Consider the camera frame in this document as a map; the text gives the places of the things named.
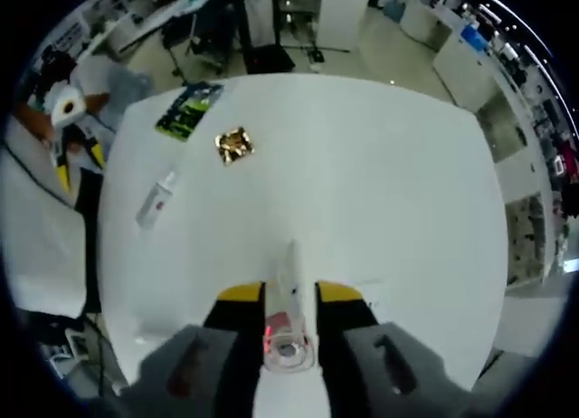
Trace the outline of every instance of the cable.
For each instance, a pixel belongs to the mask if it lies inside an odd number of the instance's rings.
[[[99,124],[101,124],[102,127],[106,128],[108,131],[110,131],[113,135],[116,135],[117,132],[115,130],[112,129],[111,126],[109,126],[108,124],[105,124],[104,122],[102,122],[102,119],[100,119],[99,117],[97,117],[95,114],[87,112],[95,121],[97,121]]]
[[[97,314],[95,317],[95,321],[98,319],[100,314]],[[102,340],[104,335],[102,335],[102,331],[100,330],[99,326],[95,321],[92,321],[88,315],[84,315],[87,324],[93,328],[97,335],[99,336],[99,397],[104,397],[105,394],[105,363],[102,358]]]
[[[493,356],[493,358],[490,360],[490,362],[489,362],[488,364],[486,364],[486,365],[484,366],[484,368],[482,369],[482,371],[480,372],[480,374],[479,374],[479,379],[480,379],[481,377],[483,377],[484,374],[487,373],[487,372],[490,370],[490,368],[498,361],[498,359],[499,359],[501,356],[503,356],[504,353],[505,353],[505,352],[503,352],[502,350],[500,350],[500,351],[497,352],[496,355]]]
[[[40,187],[46,194],[50,195],[52,198],[56,199],[59,203],[65,205],[66,207],[74,210],[73,207],[71,207],[66,201],[64,201],[62,198],[60,198],[57,194],[53,193],[50,189],[48,189],[45,185],[43,185],[38,178],[36,178],[32,171],[30,169],[28,169],[28,167],[26,167],[26,165],[23,163],[22,160],[20,160],[20,158],[18,158],[18,156],[14,153],[14,151],[8,146],[8,144],[3,141],[2,145],[4,145],[6,151],[8,152],[8,154],[12,157],[12,159],[18,164],[19,167],[22,168],[22,170],[34,181],[34,183]]]

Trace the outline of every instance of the ceiling light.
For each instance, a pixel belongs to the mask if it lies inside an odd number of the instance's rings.
[[[513,48],[512,45],[510,45],[510,43],[506,43],[505,44],[505,49],[507,49],[510,52],[510,55],[515,58],[518,59],[518,53],[515,51],[515,49]]]
[[[509,14],[511,14],[513,17],[515,17],[517,20],[519,20],[519,22],[521,24],[523,24],[529,32],[531,32],[533,34],[533,36],[536,38],[537,41],[539,41],[541,43],[541,45],[545,48],[545,50],[547,50],[549,52],[549,54],[551,56],[553,56],[553,54],[551,53],[551,50],[549,50],[549,48],[546,46],[546,44],[543,42],[543,40],[541,40],[541,38],[539,37],[539,35],[537,35],[535,33],[535,31],[533,29],[531,29],[531,26],[529,26],[527,23],[525,23],[523,21],[523,19],[521,17],[519,17],[512,9],[510,9],[508,6],[506,6],[505,4],[503,4],[500,0],[490,0],[492,2],[494,2],[495,4],[497,4],[498,6],[500,6],[501,8],[503,8],[505,11],[507,11]]]
[[[496,15],[495,13],[493,13],[492,11],[490,11],[485,5],[479,5],[479,10],[482,11],[483,13],[485,13],[486,15],[488,15],[490,18],[492,18],[498,24],[502,23],[502,20],[500,19],[500,17],[498,15]]]

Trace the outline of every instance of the floor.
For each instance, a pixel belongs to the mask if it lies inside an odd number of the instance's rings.
[[[358,48],[352,52],[323,50],[326,62],[321,67],[322,74],[335,74],[382,81],[394,81],[410,90],[431,95],[439,100],[452,102],[446,88],[434,72],[432,60],[434,51],[409,39],[398,24],[387,19],[381,11],[368,8],[360,27]],[[200,58],[185,54],[186,43],[173,52],[190,81],[212,80],[218,76],[210,65]],[[296,63],[295,72],[313,72],[307,55],[300,49],[287,49]],[[171,74],[173,63],[160,43],[160,33],[149,37],[127,59],[127,66],[133,71],[148,72],[155,81],[157,91],[172,90],[181,86],[181,80]],[[236,52],[227,70],[221,77],[245,74],[242,56]]]

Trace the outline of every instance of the small bottle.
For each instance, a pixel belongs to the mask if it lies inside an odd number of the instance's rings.
[[[173,196],[176,180],[176,171],[170,171],[165,177],[155,182],[137,213],[137,223],[141,228],[146,230],[153,228],[166,203]]]

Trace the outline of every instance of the gold packet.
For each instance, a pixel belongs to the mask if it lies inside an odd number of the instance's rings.
[[[255,151],[250,137],[243,127],[215,138],[215,146],[226,165]]]

